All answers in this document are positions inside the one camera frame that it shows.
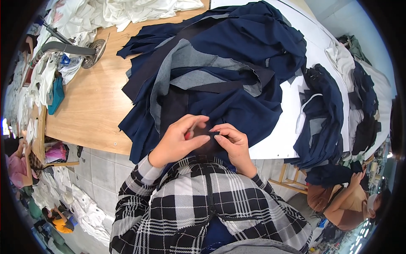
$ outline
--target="wall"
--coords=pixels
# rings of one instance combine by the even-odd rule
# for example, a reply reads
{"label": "wall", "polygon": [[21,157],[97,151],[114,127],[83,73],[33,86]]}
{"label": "wall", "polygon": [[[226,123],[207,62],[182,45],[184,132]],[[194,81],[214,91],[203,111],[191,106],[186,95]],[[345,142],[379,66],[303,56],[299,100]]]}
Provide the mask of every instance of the wall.
{"label": "wall", "polygon": [[305,0],[317,20],[335,37],[355,35],[371,64],[388,78],[396,95],[393,66],[376,27],[355,0]]}

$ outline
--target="teal bag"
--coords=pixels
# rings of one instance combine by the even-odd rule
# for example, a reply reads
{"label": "teal bag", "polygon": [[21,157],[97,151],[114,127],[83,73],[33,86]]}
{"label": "teal bag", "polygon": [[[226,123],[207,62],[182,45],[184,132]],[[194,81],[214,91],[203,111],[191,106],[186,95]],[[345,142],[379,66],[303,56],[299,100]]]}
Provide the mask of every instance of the teal bag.
{"label": "teal bag", "polygon": [[63,101],[65,98],[65,93],[63,92],[63,86],[62,86],[62,77],[59,76],[56,78],[54,84],[53,84],[53,100],[52,104],[48,105],[48,114],[53,115],[57,108],[59,107],[59,104]]}

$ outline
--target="pink shirt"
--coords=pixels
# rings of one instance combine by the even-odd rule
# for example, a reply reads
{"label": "pink shirt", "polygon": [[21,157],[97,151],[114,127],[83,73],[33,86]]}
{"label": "pink shirt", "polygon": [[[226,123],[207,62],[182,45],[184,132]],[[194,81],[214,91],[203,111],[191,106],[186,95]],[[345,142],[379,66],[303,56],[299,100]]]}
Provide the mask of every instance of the pink shirt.
{"label": "pink shirt", "polygon": [[24,187],[23,177],[27,175],[26,159],[24,156],[19,158],[16,153],[13,153],[9,158],[9,162],[10,164],[7,170],[10,180],[17,188],[21,189]]}

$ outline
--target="red pen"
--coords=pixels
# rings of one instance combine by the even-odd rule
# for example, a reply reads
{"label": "red pen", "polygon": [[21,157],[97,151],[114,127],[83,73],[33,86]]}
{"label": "red pen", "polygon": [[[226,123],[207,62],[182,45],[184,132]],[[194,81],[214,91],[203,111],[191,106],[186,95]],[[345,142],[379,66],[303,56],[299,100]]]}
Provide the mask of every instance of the red pen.
{"label": "red pen", "polygon": [[199,118],[200,118],[200,117],[198,117],[198,118],[196,119],[196,122],[194,122],[194,124],[192,125],[192,127],[190,127],[190,128],[188,129],[188,131],[185,133],[185,139],[186,139],[186,140],[189,140],[190,136],[192,135],[192,132],[193,132],[194,128],[196,127],[197,123],[199,122]]}

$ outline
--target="black and white plaid shirt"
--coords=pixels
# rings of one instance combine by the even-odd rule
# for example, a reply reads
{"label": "black and white plaid shirt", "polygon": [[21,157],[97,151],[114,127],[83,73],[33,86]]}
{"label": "black and white plaid shirt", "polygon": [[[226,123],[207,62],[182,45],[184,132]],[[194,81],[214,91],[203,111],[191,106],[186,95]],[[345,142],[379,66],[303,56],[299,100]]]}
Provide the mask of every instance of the black and white plaid shirt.
{"label": "black and white plaid shirt", "polygon": [[184,158],[160,179],[163,168],[142,159],[120,189],[110,252],[200,253],[217,216],[237,241],[273,239],[306,253],[310,223],[261,175],[249,179],[214,160]]}

